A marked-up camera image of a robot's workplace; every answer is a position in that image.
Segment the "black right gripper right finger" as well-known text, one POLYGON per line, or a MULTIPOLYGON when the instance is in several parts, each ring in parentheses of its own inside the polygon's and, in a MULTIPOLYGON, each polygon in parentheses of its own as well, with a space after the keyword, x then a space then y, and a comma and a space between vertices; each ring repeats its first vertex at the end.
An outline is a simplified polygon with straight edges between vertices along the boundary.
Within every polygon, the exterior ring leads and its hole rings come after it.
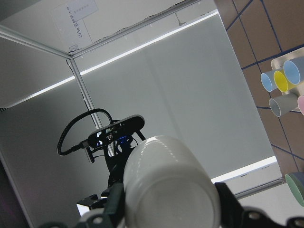
POLYGON ((220 198, 221 222, 223 228, 302 228, 303 217, 289 218, 285 225, 274 222, 257 209, 245 209, 238 202, 224 182, 214 183, 220 198))

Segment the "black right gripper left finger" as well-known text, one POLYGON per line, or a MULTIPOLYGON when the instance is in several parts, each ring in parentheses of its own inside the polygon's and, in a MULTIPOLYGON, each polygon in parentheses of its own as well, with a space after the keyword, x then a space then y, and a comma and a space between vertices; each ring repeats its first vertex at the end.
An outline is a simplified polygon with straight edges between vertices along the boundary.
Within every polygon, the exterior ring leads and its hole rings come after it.
POLYGON ((124 228, 124 185, 115 183, 105 191, 105 196, 96 194, 78 202, 81 218, 79 228, 124 228))

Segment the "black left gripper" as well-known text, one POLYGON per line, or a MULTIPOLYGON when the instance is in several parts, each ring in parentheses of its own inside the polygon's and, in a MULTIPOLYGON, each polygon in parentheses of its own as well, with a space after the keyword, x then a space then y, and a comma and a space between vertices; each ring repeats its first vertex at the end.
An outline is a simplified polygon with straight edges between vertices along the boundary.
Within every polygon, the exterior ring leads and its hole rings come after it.
MULTIPOLYGON (((109 170, 107 189, 101 193, 100 197, 93 194, 78 201, 78 210, 93 210, 103 208, 105 206, 113 185, 116 183, 123 183, 124 169, 131 152, 134 150, 131 146, 134 140, 135 139, 129 135, 123 136, 114 141, 114 156, 112 157, 108 155, 107 148, 104 148, 105 161, 109 170)), ((85 152, 89 162, 94 163, 95 159, 89 146, 85 147, 85 152)))

